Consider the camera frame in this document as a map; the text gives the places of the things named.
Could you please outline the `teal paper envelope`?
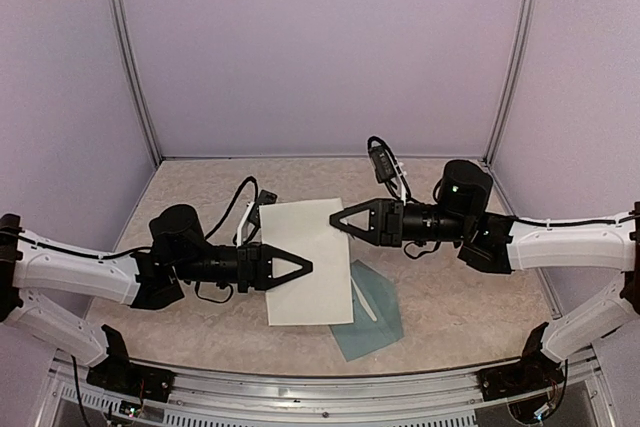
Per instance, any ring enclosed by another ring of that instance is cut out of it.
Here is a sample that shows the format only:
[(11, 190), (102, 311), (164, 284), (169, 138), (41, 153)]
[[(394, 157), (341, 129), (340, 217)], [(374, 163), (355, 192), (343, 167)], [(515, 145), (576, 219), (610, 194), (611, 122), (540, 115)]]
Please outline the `teal paper envelope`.
[(351, 264), (351, 278), (364, 291), (377, 313), (372, 322), (361, 308), (352, 287), (353, 321), (334, 324), (330, 330), (347, 362), (354, 361), (394, 344), (404, 337), (404, 328), (395, 285), (360, 260)]

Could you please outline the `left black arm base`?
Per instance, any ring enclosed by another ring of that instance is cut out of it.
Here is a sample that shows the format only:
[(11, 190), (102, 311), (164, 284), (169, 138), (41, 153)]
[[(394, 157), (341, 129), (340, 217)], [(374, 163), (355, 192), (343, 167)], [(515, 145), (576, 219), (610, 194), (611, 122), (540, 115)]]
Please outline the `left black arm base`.
[(89, 368), (87, 382), (140, 400), (167, 403), (175, 376), (174, 372), (167, 369), (105, 360)]

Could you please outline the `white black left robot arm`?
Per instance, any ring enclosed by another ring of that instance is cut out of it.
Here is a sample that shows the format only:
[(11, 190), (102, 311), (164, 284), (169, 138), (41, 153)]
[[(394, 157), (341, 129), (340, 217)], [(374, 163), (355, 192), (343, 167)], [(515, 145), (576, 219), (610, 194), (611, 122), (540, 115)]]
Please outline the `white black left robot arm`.
[(268, 291), (306, 276), (311, 261), (268, 244), (213, 245), (194, 207), (177, 204), (149, 223), (150, 247), (120, 253), (76, 251), (1, 218), (1, 321), (63, 350), (121, 392), (140, 381), (122, 335), (94, 327), (40, 295), (41, 289), (99, 297), (138, 310), (161, 310), (184, 297), (183, 283)]

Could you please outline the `beige lined letter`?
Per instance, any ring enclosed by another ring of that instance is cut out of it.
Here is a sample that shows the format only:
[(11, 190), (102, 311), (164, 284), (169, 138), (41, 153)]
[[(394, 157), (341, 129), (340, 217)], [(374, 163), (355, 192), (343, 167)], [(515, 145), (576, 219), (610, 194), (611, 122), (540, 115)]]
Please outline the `beige lined letter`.
[(377, 313), (374, 311), (372, 305), (369, 303), (367, 297), (365, 296), (364, 291), (360, 288), (359, 284), (356, 282), (354, 278), (351, 278), (351, 283), (361, 308), (364, 310), (364, 312), (367, 314), (367, 316), (372, 322), (377, 323), (378, 322)]

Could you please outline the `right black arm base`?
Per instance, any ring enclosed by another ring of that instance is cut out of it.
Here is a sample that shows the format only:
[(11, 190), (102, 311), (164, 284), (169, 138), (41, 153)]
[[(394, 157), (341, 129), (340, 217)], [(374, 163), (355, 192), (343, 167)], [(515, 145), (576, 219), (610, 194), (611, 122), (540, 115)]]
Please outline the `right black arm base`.
[(562, 369), (555, 364), (516, 362), (499, 367), (481, 369), (477, 373), (482, 398), (485, 402), (522, 395), (561, 384), (565, 380)]

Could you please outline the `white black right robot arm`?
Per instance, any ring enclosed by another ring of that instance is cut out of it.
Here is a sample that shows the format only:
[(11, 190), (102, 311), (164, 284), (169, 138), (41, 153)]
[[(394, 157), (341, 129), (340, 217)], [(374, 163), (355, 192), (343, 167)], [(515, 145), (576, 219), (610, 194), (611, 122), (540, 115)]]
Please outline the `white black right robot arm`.
[(531, 220), (488, 211), (491, 176), (467, 160), (445, 164), (434, 203), (376, 198), (332, 214), (329, 223), (380, 247), (450, 242), (467, 266), (510, 274), (539, 268), (612, 269), (598, 294), (564, 317), (534, 329), (513, 366), (523, 391), (546, 379), (551, 365), (639, 317), (639, 212), (580, 220)]

